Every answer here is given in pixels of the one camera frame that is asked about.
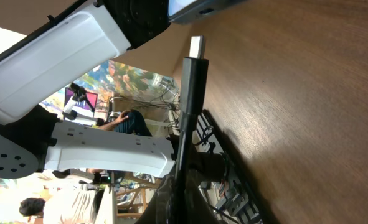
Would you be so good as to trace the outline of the blue Samsung Galaxy smartphone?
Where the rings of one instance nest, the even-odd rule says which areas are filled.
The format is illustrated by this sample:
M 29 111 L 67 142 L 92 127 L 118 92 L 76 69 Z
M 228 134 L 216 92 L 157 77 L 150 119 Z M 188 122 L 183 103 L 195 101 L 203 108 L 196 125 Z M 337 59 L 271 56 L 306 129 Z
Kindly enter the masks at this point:
M 176 24 L 188 24 L 228 9 L 244 0 L 169 0 L 168 18 Z

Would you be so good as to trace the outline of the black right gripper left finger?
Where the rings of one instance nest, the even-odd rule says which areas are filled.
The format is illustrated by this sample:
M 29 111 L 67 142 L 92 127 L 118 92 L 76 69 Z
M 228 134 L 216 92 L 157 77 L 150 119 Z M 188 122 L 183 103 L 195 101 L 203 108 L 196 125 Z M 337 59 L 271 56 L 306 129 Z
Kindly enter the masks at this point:
M 176 185 L 175 170 L 165 175 L 156 189 L 147 209 L 136 221 L 136 224 L 179 223 L 177 203 L 174 202 Z

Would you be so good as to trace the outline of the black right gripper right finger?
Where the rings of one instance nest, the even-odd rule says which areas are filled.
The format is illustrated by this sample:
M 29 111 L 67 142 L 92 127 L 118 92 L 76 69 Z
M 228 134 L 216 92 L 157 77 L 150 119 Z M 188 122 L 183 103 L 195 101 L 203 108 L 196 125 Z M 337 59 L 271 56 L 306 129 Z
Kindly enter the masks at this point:
M 219 224 L 219 221 L 210 209 L 209 204 L 203 198 L 195 178 L 187 178 L 184 196 L 187 207 L 187 223 Z

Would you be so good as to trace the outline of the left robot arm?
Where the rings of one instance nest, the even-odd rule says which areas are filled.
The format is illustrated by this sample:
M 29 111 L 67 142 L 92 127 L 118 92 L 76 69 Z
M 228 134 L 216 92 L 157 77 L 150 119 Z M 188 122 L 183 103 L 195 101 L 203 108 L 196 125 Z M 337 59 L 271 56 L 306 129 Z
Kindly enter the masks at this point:
M 73 168 L 168 174 L 166 139 L 84 126 L 74 110 L 97 104 L 76 79 L 165 31 L 167 12 L 167 1 L 76 1 L 1 53 L 0 178 Z

